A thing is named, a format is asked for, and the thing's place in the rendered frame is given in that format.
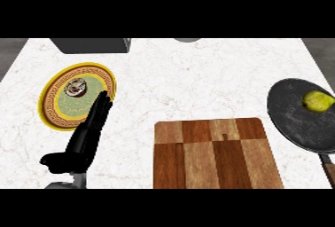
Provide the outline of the dark grey frying pan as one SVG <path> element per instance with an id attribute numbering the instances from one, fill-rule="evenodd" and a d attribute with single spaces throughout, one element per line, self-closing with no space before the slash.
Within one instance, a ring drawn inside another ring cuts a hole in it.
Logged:
<path id="1" fill-rule="evenodd" d="M 302 149 L 317 154 L 321 168 L 335 189 L 335 104 L 324 113 L 311 113 L 302 104 L 309 91 L 330 93 L 312 82 L 286 78 L 272 84 L 267 96 L 267 112 L 275 129 Z"/>

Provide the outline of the chocolate cupcake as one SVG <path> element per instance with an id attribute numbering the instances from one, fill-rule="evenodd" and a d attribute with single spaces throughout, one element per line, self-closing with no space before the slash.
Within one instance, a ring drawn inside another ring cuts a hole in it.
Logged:
<path id="1" fill-rule="evenodd" d="M 87 93 L 87 82 L 82 78 L 73 78 L 63 87 L 63 93 L 72 97 L 79 98 Z"/>

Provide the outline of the wooden cutting board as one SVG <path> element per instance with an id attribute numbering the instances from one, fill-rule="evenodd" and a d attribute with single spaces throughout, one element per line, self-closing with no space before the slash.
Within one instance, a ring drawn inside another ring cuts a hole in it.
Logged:
<path id="1" fill-rule="evenodd" d="M 236 118 L 154 124 L 156 189 L 280 189 L 261 120 Z"/>

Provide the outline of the yellow patterned plate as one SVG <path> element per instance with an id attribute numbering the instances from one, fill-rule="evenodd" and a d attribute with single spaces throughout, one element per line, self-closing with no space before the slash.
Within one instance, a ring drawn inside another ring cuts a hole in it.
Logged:
<path id="1" fill-rule="evenodd" d="M 63 93 L 63 87 L 73 78 L 87 82 L 87 93 L 72 98 Z M 72 131 L 85 121 L 89 107 L 101 91 L 109 99 L 115 98 L 116 81 L 110 70 L 94 62 L 73 64 L 48 80 L 38 101 L 38 114 L 42 123 L 56 130 Z"/>

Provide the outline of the dark grey appliance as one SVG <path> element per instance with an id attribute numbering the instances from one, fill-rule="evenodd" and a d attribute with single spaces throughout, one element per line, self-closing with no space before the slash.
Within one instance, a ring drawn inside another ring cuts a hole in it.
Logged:
<path id="1" fill-rule="evenodd" d="M 129 38 L 53 38 L 53 44 L 64 54 L 126 53 Z"/>

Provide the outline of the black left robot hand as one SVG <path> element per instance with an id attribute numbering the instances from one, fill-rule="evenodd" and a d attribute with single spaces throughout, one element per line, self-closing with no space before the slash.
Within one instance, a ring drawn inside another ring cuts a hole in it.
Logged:
<path id="1" fill-rule="evenodd" d="M 100 131 L 109 115 L 112 101 L 103 90 L 89 107 L 87 119 L 75 128 L 64 151 L 48 153 L 39 159 L 53 174 L 87 172 L 98 147 Z"/>

